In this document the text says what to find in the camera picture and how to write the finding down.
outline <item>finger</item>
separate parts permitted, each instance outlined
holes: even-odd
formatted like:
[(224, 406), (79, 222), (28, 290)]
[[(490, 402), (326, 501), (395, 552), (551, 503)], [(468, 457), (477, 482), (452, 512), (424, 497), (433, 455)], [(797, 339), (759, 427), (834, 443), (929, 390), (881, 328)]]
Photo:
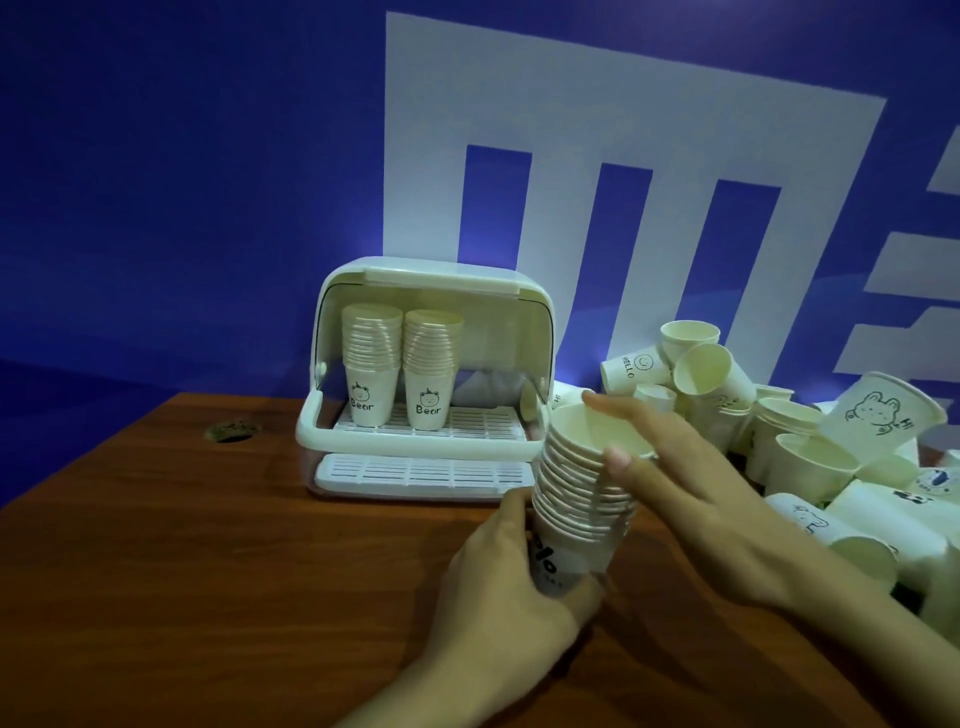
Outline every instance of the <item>finger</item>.
[(654, 463), (620, 448), (608, 448), (604, 460), (613, 482), (657, 514), (671, 531), (683, 536), (695, 527), (704, 503)]
[(573, 615), (577, 626), (583, 629), (600, 609), (603, 591), (603, 585), (596, 576), (584, 574), (573, 585), (573, 589), (561, 597), (560, 602)]
[(514, 488), (507, 491), (494, 516), (497, 528), (509, 533), (521, 545), (526, 543), (524, 533), (526, 532), (527, 506), (530, 505), (533, 496), (533, 488)]
[(584, 403), (606, 415), (626, 420), (653, 446), (660, 466), (694, 492), (710, 483), (715, 469), (729, 466), (720, 450), (679, 415), (658, 412), (633, 397), (608, 397), (584, 393)]

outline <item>hand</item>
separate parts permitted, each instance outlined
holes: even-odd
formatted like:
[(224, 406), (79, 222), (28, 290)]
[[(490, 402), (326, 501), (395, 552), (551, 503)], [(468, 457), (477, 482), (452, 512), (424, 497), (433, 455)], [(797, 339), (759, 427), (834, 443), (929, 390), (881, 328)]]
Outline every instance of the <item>hand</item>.
[(628, 421), (653, 446), (656, 461), (608, 450), (607, 470), (673, 531), (694, 568), (719, 594), (793, 612), (811, 582), (863, 578), (767, 505), (683, 418), (633, 398), (587, 392), (584, 403)]
[(540, 594), (526, 540), (529, 488), (512, 490), (467, 539), (444, 576), (423, 659), (469, 672), (484, 717), (518, 700), (573, 645), (603, 590), (585, 576), (562, 599)]

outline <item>wooden table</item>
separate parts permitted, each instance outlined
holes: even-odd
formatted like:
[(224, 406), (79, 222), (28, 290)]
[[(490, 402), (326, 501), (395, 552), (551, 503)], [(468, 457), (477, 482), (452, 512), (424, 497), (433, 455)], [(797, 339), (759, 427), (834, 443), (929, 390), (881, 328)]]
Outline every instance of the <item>wooden table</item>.
[[(328, 725), (419, 654), (486, 508), (324, 501), (300, 402), (180, 395), (0, 512), (0, 724)], [(264, 430), (217, 445), (208, 425)], [(731, 606), (637, 518), (524, 726), (882, 725), (781, 619)]]

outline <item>white plastic box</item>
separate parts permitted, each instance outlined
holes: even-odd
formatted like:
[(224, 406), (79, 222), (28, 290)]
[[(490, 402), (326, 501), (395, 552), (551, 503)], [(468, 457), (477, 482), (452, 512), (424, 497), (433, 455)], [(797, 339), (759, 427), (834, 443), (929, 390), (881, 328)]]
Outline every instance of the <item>white plastic box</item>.
[[(461, 314), (461, 370), (525, 377), (540, 400), (536, 420), (524, 428), (509, 405), (452, 407), (444, 428), (417, 431), (398, 394), (381, 427), (356, 425), (348, 407), (333, 427), (320, 426), (321, 387), (342, 358), (341, 312), (361, 302)], [(529, 463), (540, 454), (550, 412), (553, 320), (546, 291), (516, 271), (395, 257), (359, 258), (333, 271), (317, 300), (310, 392), (297, 422), (307, 487), (351, 497), (482, 500), (532, 484)]]

